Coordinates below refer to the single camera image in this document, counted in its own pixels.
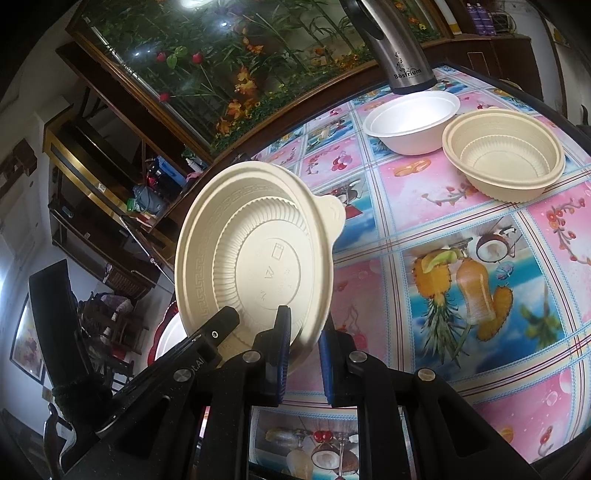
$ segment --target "purple bottle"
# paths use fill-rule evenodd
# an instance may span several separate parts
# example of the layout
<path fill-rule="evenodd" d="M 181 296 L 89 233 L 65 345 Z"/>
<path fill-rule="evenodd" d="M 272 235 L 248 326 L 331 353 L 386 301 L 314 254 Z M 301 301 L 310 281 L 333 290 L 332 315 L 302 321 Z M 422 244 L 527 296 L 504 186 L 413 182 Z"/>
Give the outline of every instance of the purple bottle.
<path fill-rule="evenodd" d="M 475 10 L 480 19 L 482 20 L 482 24 L 484 25 L 486 35 L 494 37 L 496 35 L 496 30 L 495 25 L 492 22 L 491 14 L 481 4 L 476 4 Z"/>
<path fill-rule="evenodd" d="M 478 34 L 486 35 L 486 28 L 484 27 L 484 23 L 482 23 L 482 19 L 480 18 L 480 15 L 478 14 L 476 8 L 471 6 L 471 4 L 467 4 L 466 8 L 468 10 L 468 13 L 470 14 L 472 21 L 474 22 L 474 26 L 476 27 L 476 31 L 478 32 Z"/>

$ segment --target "glass display case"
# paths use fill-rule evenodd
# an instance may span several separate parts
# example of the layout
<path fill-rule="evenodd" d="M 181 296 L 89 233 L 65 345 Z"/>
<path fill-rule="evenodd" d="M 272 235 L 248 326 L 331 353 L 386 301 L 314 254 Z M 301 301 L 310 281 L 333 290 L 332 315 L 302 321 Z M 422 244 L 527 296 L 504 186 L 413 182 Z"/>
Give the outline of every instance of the glass display case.
<path fill-rule="evenodd" d="M 394 3 L 418 41 L 449 34 L 432 0 Z M 97 0 L 82 4 L 70 30 L 212 157 L 298 97 L 372 60 L 338 0 Z"/>

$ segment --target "metal screw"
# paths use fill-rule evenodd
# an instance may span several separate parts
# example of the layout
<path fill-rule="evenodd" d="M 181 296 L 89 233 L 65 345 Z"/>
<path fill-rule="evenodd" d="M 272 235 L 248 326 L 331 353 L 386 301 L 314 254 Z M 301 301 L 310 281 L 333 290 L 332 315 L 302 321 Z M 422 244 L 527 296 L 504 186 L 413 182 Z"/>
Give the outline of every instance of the metal screw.
<path fill-rule="evenodd" d="M 193 375 L 193 373 L 191 373 L 188 368 L 180 368 L 173 374 L 173 378 L 175 381 L 183 383 L 189 380 L 191 375 Z"/>
<path fill-rule="evenodd" d="M 360 350 L 356 350 L 356 351 L 351 352 L 349 354 L 349 359 L 354 364 L 362 364 L 363 362 L 365 362 L 368 359 L 368 354 L 365 352 L 362 352 Z"/>
<path fill-rule="evenodd" d="M 261 359 L 261 354 L 256 350 L 249 350 L 248 352 L 244 352 L 244 355 L 242 355 L 242 359 L 247 364 L 254 364 Z"/>
<path fill-rule="evenodd" d="M 417 376 L 424 382 L 435 380 L 435 372 L 430 368 L 422 368 L 417 372 Z"/>

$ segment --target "patterned tablecloth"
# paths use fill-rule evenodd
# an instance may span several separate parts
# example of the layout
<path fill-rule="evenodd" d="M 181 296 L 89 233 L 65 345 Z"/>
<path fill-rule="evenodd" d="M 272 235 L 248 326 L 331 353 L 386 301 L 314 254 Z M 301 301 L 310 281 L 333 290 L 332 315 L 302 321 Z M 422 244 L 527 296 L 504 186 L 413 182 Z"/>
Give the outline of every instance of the patterned tablecloth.
<path fill-rule="evenodd" d="M 504 91 L 450 67 L 436 75 L 434 89 L 457 95 L 460 113 L 498 106 L 548 125 L 566 151 L 560 181 L 535 202 L 502 203 L 476 191 L 441 150 L 394 154 L 362 131 L 369 112 L 395 98 L 388 87 L 319 115 L 256 158 L 345 204 L 333 253 L 335 326 L 391 368 L 434 369 L 533 462 L 590 423 L 591 157 Z M 435 341 L 437 322 L 446 340 Z M 356 433 L 354 408 L 326 404 L 315 349 L 288 378 L 284 405 L 255 412 L 251 461 L 332 480 L 338 471 L 311 457 L 331 448 L 323 437 L 336 445 Z M 351 439 L 347 473 L 358 465 Z"/>

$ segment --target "picture frame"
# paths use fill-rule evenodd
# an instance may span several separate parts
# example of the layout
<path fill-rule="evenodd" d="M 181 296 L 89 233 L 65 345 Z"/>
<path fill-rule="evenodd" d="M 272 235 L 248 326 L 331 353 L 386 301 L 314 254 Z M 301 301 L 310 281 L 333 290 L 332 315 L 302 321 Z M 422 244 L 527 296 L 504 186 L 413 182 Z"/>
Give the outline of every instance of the picture frame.
<path fill-rule="evenodd" d="M 43 385 L 45 362 L 35 331 L 33 311 L 28 294 L 22 305 L 21 315 L 12 339 L 10 361 L 33 380 Z"/>

